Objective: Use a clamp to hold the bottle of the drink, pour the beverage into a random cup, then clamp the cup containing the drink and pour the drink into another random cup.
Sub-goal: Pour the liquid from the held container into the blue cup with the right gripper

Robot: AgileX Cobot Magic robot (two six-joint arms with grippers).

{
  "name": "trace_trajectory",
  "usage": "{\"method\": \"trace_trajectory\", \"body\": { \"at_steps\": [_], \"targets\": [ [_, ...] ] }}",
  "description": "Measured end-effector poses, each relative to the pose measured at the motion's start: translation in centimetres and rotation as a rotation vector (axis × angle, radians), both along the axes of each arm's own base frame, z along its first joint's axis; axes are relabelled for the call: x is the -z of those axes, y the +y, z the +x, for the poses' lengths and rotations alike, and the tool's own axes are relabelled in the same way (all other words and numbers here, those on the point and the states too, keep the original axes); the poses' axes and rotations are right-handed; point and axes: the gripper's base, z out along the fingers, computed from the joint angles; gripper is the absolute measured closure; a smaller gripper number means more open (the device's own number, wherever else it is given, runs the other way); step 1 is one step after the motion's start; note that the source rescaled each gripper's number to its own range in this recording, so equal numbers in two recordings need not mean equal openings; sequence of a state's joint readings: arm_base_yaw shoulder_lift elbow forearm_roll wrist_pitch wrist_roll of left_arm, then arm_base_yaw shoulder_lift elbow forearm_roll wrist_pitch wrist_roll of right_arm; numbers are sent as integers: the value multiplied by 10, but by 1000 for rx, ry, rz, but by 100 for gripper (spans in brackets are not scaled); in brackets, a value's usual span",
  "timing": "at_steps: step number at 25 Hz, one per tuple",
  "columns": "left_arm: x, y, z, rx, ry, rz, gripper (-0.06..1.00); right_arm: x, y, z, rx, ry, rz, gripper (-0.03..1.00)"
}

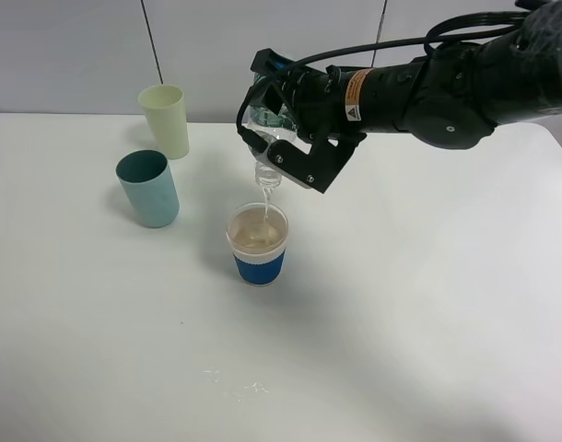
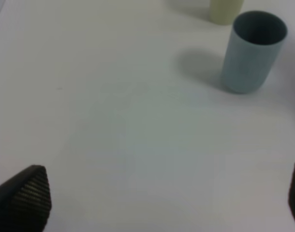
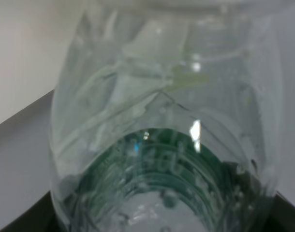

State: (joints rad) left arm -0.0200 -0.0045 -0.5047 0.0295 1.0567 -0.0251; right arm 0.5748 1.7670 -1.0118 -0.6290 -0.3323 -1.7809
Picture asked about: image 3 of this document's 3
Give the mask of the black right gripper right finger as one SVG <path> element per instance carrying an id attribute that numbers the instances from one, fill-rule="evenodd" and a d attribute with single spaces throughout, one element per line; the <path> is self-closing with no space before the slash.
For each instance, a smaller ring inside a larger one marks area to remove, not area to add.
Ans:
<path id="1" fill-rule="evenodd" d="M 277 192 L 270 213 L 273 232 L 295 232 L 295 206 Z"/>

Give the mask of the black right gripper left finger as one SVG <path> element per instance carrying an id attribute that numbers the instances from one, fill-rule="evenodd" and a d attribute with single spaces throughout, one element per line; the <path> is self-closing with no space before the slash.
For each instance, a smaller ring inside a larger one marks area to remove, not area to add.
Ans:
<path id="1" fill-rule="evenodd" d="M 62 232 L 50 191 L 24 214 L 2 228 L 0 232 Z"/>

